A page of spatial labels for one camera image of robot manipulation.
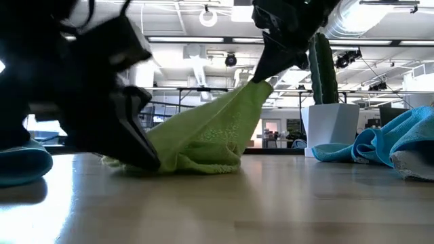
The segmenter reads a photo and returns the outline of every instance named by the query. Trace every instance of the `monitor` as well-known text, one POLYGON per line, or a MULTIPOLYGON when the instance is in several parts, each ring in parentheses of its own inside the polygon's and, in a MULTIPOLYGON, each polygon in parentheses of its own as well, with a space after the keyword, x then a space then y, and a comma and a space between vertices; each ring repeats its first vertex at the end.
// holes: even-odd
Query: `monitor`
POLYGON ((380 107, 380 121, 381 127, 384 127, 388 122, 392 121, 394 118, 400 116, 401 114, 407 112, 406 108, 382 108, 380 107))

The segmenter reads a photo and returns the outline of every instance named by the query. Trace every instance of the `door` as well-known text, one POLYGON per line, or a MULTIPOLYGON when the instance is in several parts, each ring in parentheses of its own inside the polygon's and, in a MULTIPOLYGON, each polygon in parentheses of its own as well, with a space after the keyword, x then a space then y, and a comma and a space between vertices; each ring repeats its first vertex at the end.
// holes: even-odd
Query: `door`
MULTIPOLYGON (((282 133, 282 130, 281 130, 281 120, 280 119, 263 119, 262 120, 262 138, 264 138, 264 139, 267 138, 267 136, 265 135, 265 131, 266 130, 269 131, 270 134, 271 133, 274 134, 274 132, 276 132, 276 131, 279 134, 281 134, 282 133)), ((275 147, 275 148, 279 147, 279 148, 281 148, 282 145, 281 145, 281 141, 279 141, 279 139, 275 143, 264 141, 263 147, 264 148, 270 148, 270 147, 271 148, 272 147, 275 147)))

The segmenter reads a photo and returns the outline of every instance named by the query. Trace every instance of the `green cloth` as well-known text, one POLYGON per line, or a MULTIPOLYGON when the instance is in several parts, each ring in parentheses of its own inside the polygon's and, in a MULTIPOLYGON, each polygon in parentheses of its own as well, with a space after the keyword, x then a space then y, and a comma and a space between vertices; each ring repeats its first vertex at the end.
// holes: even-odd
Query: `green cloth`
MULTIPOLYGON (((246 143, 273 88, 249 82, 210 103, 174 115, 148 132, 161 161, 159 173, 237 171, 246 143)), ((109 165, 122 165, 104 158, 109 165)))

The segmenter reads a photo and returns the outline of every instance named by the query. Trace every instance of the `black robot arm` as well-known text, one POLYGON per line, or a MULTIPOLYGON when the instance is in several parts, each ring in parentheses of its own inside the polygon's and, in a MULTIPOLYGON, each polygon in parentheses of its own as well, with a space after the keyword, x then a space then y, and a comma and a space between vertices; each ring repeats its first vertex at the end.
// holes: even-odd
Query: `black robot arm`
POLYGON ((309 66, 306 51, 311 37, 325 26, 340 0, 253 0, 252 19, 266 29, 264 51, 252 79, 257 83, 281 71, 309 66))
MULTIPOLYGON (((125 15, 129 2, 117 17, 87 31, 61 24, 77 0, 0 2, 0 60, 5 65, 0 73, 0 111, 5 115, 0 149, 28 141, 23 118, 31 104, 49 104, 56 110, 43 118, 59 120, 68 145, 147 170, 159 168, 138 122, 151 95, 117 78, 151 57, 142 33, 125 15), (65 32, 76 39, 67 41, 65 32)), ((88 3, 85 23, 94 0, 88 3)))

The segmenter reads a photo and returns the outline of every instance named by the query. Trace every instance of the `white planter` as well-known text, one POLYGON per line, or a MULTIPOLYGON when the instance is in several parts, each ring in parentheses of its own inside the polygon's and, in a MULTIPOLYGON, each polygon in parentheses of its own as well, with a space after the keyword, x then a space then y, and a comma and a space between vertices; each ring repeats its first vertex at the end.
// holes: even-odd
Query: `white planter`
POLYGON ((301 110, 307 134, 306 157, 312 147, 329 143, 354 143, 360 107, 354 104, 321 104, 301 110))

